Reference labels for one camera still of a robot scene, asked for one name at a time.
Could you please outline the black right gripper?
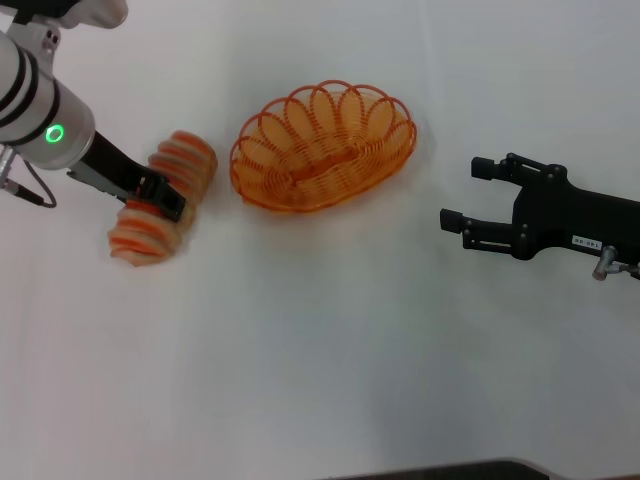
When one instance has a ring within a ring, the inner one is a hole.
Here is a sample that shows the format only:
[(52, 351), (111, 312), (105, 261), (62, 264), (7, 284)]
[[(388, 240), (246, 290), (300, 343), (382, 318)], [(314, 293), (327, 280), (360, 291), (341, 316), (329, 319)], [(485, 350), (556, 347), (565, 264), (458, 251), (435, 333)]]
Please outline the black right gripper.
[(443, 231), (460, 234), (463, 248), (530, 260), (548, 248), (566, 248), (598, 258), (596, 273), (639, 271), (639, 203), (571, 184), (558, 164), (515, 153), (500, 161), (474, 157), (471, 176), (521, 187), (512, 224), (482, 221), (441, 209)]

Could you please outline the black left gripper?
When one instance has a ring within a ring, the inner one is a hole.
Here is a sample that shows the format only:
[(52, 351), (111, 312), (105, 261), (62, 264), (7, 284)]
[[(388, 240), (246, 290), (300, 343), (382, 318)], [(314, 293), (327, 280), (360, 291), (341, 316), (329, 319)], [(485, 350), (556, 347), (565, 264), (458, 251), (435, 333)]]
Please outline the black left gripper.
[(177, 223), (185, 199), (163, 175), (135, 162), (99, 132), (67, 176), (103, 193), (126, 201), (127, 207)]

